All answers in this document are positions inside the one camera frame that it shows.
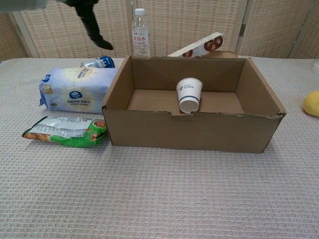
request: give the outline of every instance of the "lemon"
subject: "lemon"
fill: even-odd
[[[310,115],[319,117],[319,91],[311,92],[306,96],[304,110]]]

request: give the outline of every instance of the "green snack bag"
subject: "green snack bag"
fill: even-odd
[[[80,148],[98,144],[106,133],[101,119],[44,117],[22,137]]]

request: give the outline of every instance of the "bottle cap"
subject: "bottle cap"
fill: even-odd
[[[143,16],[144,14],[145,14],[145,9],[144,8],[136,8],[135,9],[135,15]]]

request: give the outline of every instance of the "white tablecloth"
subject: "white tablecloth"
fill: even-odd
[[[87,116],[38,106],[43,76],[83,59],[1,63],[0,238],[318,239],[315,60],[253,60],[288,111],[263,154],[24,139],[43,116]]]

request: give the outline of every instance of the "woven wall panel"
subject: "woven wall panel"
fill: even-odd
[[[239,55],[287,58],[312,0],[257,0]]]
[[[28,57],[7,14],[0,14],[0,61]]]
[[[241,0],[137,0],[147,11],[151,26],[151,53],[171,54],[214,32],[225,35],[228,49]]]
[[[297,51],[290,58],[319,58],[319,4],[299,42]]]
[[[75,9],[53,0],[45,9],[21,12],[39,57],[88,58],[110,55],[124,57],[131,51],[131,8],[126,0],[101,0],[94,7],[101,35],[113,51],[97,47],[87,36]]]

